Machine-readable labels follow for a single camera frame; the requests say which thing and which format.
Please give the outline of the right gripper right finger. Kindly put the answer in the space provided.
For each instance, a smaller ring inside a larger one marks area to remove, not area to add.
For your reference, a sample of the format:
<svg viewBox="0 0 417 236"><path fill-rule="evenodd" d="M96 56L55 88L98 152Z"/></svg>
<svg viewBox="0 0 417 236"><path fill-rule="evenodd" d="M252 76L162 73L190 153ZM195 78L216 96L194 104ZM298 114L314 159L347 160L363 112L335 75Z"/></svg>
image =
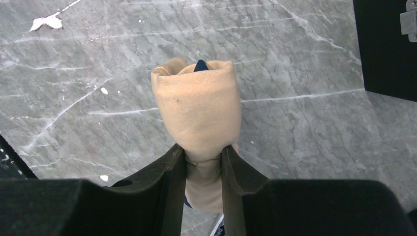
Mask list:
<svg viewBox="0 0 417 236"><path fill-rule="evenodd" d="M395 194L362 179L269 179L232 146L221 153L228 236L414 236Z"/></svg>

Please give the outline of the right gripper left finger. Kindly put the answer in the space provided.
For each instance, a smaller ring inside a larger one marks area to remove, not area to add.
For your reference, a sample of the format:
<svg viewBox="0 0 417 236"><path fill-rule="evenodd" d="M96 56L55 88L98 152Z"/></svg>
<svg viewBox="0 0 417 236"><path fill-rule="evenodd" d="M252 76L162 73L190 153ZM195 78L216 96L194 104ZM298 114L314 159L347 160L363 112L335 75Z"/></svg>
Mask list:
<svg viewBox="0 0 417 236"><path fill-rule="evenodd" d="M178 236L185 152L162 157L112 186L86 179L0 182L3 236Z"/></svg>

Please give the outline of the beige underwear navy trim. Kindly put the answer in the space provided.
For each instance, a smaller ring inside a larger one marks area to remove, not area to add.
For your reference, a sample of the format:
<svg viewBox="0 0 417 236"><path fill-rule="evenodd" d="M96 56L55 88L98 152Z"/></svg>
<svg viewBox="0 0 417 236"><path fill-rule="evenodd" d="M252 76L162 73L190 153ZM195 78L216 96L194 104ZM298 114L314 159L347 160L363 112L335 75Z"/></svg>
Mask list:
<svg viewBox="0 0 417 236"><path fill-rule="evenodd" d="M151 86L166 129L186 153L185 196L192 208L222 212L221 152L238 149L241 108L232 61L207 70L172 58L151 72Z"/></svg>

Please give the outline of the black compartment storage box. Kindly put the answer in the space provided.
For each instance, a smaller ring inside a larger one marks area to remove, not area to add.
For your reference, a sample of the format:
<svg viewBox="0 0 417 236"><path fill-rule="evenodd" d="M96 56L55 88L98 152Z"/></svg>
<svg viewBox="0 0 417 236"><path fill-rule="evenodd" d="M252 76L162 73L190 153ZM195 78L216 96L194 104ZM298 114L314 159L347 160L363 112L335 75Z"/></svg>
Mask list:
<svg viewBox="0 0 417 236"><path fill-rule="evenodd" d="M364 88L417 100L417 2L355 0Z"/></svg>

